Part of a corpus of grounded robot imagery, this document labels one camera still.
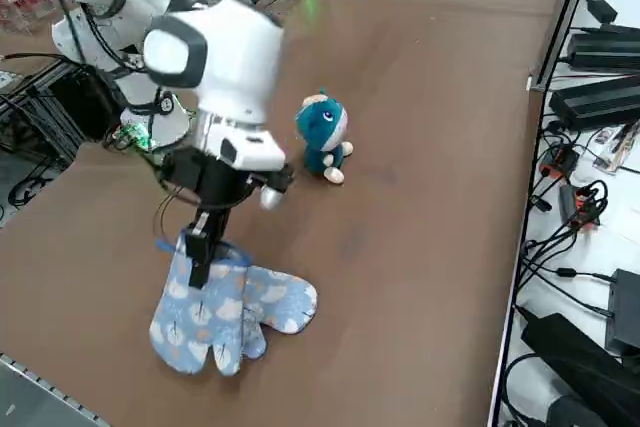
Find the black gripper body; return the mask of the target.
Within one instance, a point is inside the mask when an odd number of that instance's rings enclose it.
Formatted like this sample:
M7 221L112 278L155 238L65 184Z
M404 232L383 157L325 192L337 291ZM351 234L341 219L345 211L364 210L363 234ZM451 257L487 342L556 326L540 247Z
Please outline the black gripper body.
M255 189L260 203L272 210L293 182L294 169L285 164L278 171L240 171L195 148L170 152L160 167L160 180L195 194L202 210L223 210L242 203Z

